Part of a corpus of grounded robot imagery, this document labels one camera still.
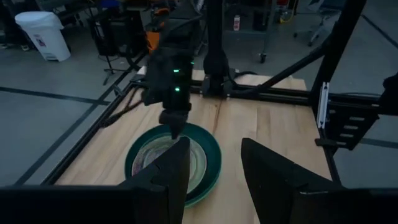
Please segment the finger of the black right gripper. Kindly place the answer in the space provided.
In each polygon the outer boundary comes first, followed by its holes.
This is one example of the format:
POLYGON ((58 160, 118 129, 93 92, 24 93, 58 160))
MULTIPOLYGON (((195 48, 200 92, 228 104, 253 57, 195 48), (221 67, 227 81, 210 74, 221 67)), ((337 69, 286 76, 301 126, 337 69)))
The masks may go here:
POLYGON ((177 139, 187 123, 188 111, 163 110, 159 116, 159 123, 170 128, 171 138, 177 139))

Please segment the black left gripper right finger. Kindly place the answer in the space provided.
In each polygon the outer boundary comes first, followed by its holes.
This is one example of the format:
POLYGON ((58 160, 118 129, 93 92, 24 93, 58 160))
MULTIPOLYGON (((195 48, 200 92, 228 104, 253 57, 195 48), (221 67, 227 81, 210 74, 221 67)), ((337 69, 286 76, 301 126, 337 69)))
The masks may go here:
POLYGON ((244 176, 260 223, 321 223, 318 202, 308 193, 342 186, 250 138, 241 142, 244 176))

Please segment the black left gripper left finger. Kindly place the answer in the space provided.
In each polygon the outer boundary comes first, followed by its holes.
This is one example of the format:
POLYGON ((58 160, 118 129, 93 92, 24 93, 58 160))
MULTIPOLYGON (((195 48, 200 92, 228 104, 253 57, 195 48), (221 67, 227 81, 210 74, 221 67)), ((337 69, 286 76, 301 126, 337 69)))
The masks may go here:
POLYGON ((129 189, 133 223, 181 223, 190 176, 190 140, 182 137, 120 184, 129 189))

